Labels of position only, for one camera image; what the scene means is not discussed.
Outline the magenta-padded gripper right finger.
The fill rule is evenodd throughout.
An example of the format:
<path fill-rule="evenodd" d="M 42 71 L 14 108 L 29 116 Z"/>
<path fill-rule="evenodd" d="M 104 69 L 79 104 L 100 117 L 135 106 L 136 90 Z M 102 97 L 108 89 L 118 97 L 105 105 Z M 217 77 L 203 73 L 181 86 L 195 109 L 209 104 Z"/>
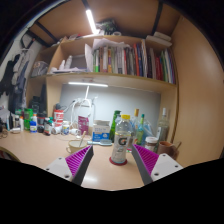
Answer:
<path fill-rule="evenodd" d="M 139 145 L 133 145 L 132 155 L 145 185 L 182 169 L 168 154 L 158 155 Z"/>

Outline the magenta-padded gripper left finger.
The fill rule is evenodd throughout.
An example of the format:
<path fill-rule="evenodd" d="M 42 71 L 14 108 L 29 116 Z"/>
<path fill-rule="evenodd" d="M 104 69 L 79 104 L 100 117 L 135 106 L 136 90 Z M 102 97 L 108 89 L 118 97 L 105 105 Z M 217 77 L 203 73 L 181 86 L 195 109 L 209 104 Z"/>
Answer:
<path fill-rule="evenodd" d="M 93 146 L 89 145 L 66 158 L 57 158 L 45 170 L 76 185 L 81 185 L 93 155 Z"/>

